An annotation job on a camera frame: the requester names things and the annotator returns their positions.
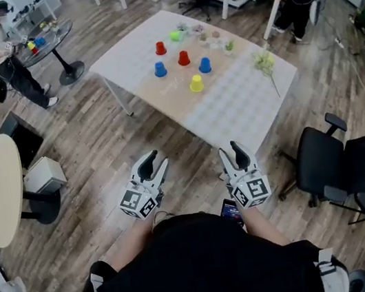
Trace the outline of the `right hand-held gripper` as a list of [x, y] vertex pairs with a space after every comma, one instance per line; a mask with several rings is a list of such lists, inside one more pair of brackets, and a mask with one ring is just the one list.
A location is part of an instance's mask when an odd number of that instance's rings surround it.
[[229, 178], [228, 192], [243, 209], [257, 207], [272, 194], [268, 177], [262, 174], [257, 158], [249, 148], [234, 140], [230, 144], [235, 152], [237, 167], [224, 149], [220, 148], [218, 151], [224, 173]]

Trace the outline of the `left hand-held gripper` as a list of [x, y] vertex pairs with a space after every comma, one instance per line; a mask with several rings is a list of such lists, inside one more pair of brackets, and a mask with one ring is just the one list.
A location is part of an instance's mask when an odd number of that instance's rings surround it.
[[[169, 159], [164, 159], [154, 171], [154, 160], [157, 150], [144, 154], [135, 162], [131, 170], [131, 180], [121, 194], [119, 208], [128, 216], [137, 220], [146, 220], [159, 207], [164, 193], [160, 188], [168, 171]], [[150, 187], [140, 183], [151, 180]]]

